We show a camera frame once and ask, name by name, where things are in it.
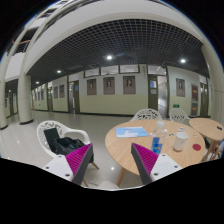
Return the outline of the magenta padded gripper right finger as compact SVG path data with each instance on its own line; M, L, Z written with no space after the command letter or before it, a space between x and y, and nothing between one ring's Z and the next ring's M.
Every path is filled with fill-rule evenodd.
M131 144L131 154L144 185L182 169L182 167L167 154L156 154L136 143Z

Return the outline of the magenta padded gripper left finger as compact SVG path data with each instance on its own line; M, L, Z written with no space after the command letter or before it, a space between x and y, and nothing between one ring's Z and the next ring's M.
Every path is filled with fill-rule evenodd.
M81 185L87 166L93 156L93 145L85 145L66 156L57 155L43 170L65 180Z

